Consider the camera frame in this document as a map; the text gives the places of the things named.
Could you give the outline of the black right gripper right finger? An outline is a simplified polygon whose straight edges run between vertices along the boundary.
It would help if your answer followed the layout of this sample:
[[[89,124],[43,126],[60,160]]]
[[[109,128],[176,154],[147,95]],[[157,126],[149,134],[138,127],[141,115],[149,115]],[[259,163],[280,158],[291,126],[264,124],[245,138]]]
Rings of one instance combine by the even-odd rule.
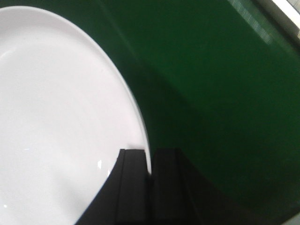
[[[233,225],[229,200],[179,149],[158,149],[152,159],[152,224]]]

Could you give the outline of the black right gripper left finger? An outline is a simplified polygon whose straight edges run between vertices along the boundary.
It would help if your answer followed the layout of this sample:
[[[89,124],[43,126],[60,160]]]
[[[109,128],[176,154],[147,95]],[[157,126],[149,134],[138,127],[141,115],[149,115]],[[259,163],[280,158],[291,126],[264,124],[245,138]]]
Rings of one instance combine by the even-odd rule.
[[[78,225],[145,225],[148,170],[143,150],[121,149],[117,161]]]

